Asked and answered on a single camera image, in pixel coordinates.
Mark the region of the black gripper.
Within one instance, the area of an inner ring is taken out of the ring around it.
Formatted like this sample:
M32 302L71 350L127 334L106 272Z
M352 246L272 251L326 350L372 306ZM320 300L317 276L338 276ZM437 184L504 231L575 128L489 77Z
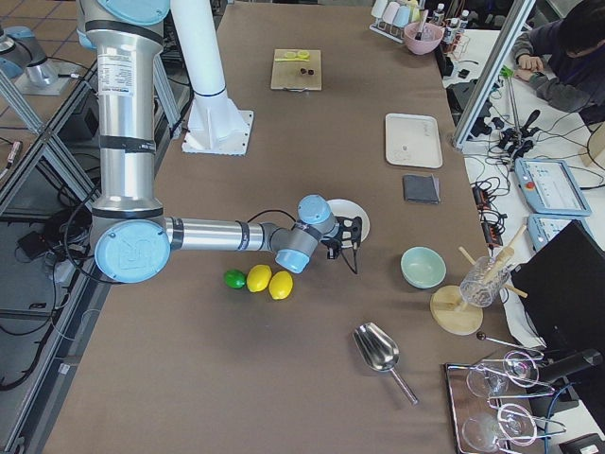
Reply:
M362 242L363 220L361 217L337 217L333 231L323 237L323 245L327 248L327 258L335 260L345 248L359 247Z

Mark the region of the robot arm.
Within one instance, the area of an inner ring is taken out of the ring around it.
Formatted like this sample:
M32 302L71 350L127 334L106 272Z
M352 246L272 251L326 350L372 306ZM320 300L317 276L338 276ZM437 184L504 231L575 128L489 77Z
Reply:
M192 87L183 148L242 155L253 114L229 98L211 6L206 1L82 1L78 36L97 62L101 194L92 207L95 262L119 283L158 274L176 250L269 251L304 270L319 245L330 257L357 249L362 219L337 216L319 195L304 197L290 228L272 223L167 217L154 194L154 74L164 20L174 22Z

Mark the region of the other robot base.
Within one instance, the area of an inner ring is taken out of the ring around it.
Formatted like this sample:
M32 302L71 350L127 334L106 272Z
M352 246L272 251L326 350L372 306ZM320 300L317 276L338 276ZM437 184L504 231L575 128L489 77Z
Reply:
M1 28L1 71L24 95L58 96L68 83L26 26Z

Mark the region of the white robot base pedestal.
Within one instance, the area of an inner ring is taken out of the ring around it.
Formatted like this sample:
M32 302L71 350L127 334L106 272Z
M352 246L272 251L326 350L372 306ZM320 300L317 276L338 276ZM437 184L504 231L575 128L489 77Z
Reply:
M182 150L245 155L253 112L239 110L228 95L210 3L175 0L170 11L194 94Z

